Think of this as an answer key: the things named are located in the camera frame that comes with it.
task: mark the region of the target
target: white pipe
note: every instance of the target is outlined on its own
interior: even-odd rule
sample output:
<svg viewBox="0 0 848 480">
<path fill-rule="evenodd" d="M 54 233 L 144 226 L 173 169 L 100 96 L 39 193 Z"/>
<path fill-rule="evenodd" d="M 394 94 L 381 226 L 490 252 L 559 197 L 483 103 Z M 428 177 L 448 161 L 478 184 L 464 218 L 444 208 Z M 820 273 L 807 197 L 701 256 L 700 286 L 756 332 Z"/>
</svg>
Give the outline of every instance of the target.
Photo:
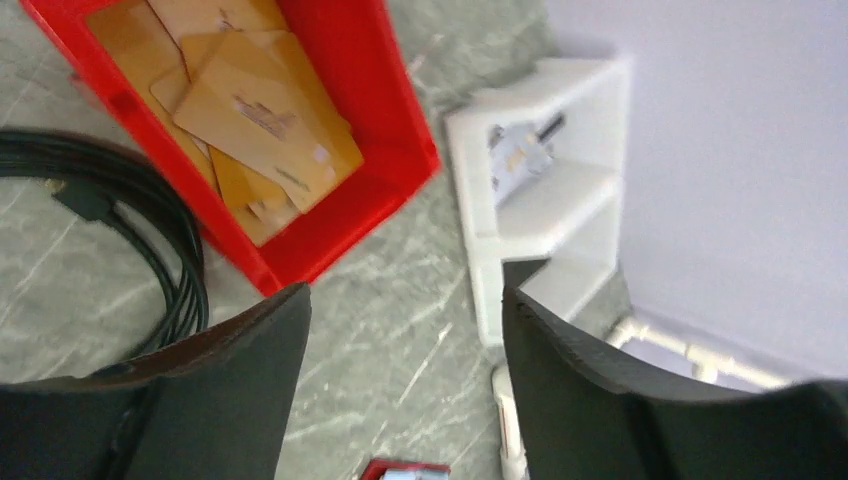
<svg viewBox="0 0 848 480">
<path fill-rule="evenodd" d="M 692 362 L 692 376 L 700 381 L 715 383 L 718 374 L 731 375 L 759 387 L 774 389 L 789 385 L 789 380 L 755 367 L 740 364 L 733 357 L 714 352 L 700 345 L 686 343 L 667 333 L 658 332 L 634 317 L 622 319 L 615 326 L 607 343 L 621 349 L 634 338 L 674 352 Z"/>
<path fill-rule="evenodd" d="M 495 369 L 492 387 L 498 404 L 501 423 L 501 471 L 504 480 L 527 480 L 527 455 L 521 441 L 518 411 L 506 365 Z"/>
</svg>

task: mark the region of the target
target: red object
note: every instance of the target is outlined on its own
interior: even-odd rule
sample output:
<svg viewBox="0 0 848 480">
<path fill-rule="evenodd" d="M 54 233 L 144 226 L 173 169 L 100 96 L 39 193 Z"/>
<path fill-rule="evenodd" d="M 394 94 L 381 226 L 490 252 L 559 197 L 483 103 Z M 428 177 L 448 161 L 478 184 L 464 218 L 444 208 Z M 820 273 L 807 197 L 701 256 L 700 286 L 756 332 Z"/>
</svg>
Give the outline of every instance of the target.
<svg viewBox="0 0 848 480">
<path fill-rule="evenodd" d="M 450 467 L 447 465 L 432 465 L 428 463 L 406 463 L 393 462 L 391 460 L 382 460 L 375 458 L 365 467 L 365 472 L 362 474 L 361 480 L 380 480 L 388 470 L 432 470 L 434 472 L 450 473 Z"/>
<path fill-rule="evenodd" d="M 21 0 L 109 112 L 147 152 L 204 225 L 206 238 L 265 295 L 314 281 L 439 169 L 382 0 L 281 0 L 365 164 L 257 248 L 217 193 L 132 89 L 85 18 L 120 0 Z"/>
</svg>

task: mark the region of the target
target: white shelf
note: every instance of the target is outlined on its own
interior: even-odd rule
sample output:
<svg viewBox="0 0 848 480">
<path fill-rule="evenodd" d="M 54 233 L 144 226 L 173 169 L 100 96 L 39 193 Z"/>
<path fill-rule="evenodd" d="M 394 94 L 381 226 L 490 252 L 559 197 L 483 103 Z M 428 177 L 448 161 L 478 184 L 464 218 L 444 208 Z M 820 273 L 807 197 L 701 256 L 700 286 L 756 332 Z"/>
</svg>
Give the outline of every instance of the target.
<svg viewBox="0 0 848 480">
<path fill-rule="evenodd" d="M 630 103 L 626 59 L 548 58 L 537 72 L 501 89 L 477 92 L 446 119 L 480 340 L 503 343 L 502 262 L 551 258 L 523 286 L 571 321 L 607 281 L 618 261 L 622 172 Z M 498 209 L 488 139 L 493 127 L 562 113 L 550 140 L 557 160 Z"/>
<path fill-rule="evenodd" d="M 574 318 L 615 272 L 615 265 L 554 258 L 521 290 L 559 318 Z"/>
<path fill-rule="evenodd" d="M 550 255 L 621 191 L 621 178 L 607 168 L 556 161 L 525 187 L 497 212 L 503 260 Z"/>
</svg>

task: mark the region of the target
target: floor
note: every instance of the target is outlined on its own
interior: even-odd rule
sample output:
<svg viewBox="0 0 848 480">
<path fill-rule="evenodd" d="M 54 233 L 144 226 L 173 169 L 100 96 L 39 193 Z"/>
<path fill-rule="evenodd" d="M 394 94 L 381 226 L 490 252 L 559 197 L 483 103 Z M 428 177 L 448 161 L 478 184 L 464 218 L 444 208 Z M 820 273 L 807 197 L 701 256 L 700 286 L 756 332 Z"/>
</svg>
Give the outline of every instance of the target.
<svg viewBox="0 0 848 480">
<path fill-rule="evenodd" d="M 442 113 L 553 52 L 536 0 L 388 4 L 440 145 Z M 0 0 L 0 126 L 133 146 L 68 85 L 69 73 L 17 2 Z M 447 463 L 460 480 L 498 478 L 492 367 L 477 340 L 451 182 L 446 169 L 314 286 L 278 478 L 356 478 L 375 455 Z M 135 252 L 53 203 L 38 181 L 0 181 L 0 245 L 0 381 L 85 375 L 119 359 L 162 308 Z M 208 258 L 214 321 L 260 299 L 216 252 Z M 627 308 L 617 276 L 577 322 L 601 334 Z"/>
</svg>

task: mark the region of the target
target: cable connector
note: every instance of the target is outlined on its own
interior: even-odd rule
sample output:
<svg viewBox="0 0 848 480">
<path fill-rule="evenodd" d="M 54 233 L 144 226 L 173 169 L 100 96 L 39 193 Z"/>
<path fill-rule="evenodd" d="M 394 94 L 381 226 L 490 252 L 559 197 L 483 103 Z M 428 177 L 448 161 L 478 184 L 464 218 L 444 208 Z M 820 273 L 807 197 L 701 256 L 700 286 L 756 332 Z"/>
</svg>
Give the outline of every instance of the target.
<svg viewBox="0 0 848 480">
<path fill-rule="evenodd" d="M 105 220 L 115 206 L 115 201 L 88 182 L 71 181 L 51 183 L 53 198 L 87 222 Z"/>
</svg>

